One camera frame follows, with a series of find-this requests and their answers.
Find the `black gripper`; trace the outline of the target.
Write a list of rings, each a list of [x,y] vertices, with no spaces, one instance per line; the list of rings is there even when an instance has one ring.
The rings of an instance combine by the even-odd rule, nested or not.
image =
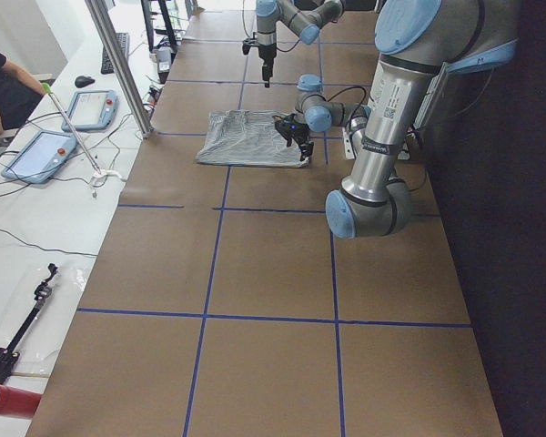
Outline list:
[[[258,47],[259,57],[263,60],[262,80],[265,88],[270,88],[270,79],[272,77],[272,67],[276,57],[276,45],[260,45]]]
[[[291,147],[293,142],[296,142],[301,161],[308,160],[312,156],[314,142],[309,140],[307,124],[298,122],[295,115],[274,116],[274,127],[286,140],[286,147]]]

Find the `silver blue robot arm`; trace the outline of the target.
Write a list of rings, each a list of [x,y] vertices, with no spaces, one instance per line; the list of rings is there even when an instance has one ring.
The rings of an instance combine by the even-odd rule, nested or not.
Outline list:
[[[270,87],[273,77],[274,60],[277,56],[277,23],[289,29],[298,41],[311,45],[318,37],[320,29],[330,22],[337,21],[345,12],[344,1],[323,1],[310,11],[302,11],[293,1],[261,0],[256,2],[255,13],[257,31],[243,42],[243,54],[252,47],[258,50],[262,60],[261,75],[264,86]]]
[[[326,217],[343,239],[386,236],[411,216],[408,186],[395,161],[441,70],[464,74],[509,62],[518,41],[518,1],[388,1],[375,27],[379,61],[370,105],[328,101],[318,77],[302,76],[293,113],[274,126],[307,158],[309,135],[346,128],[356,155],[351,173],[328,193]]]

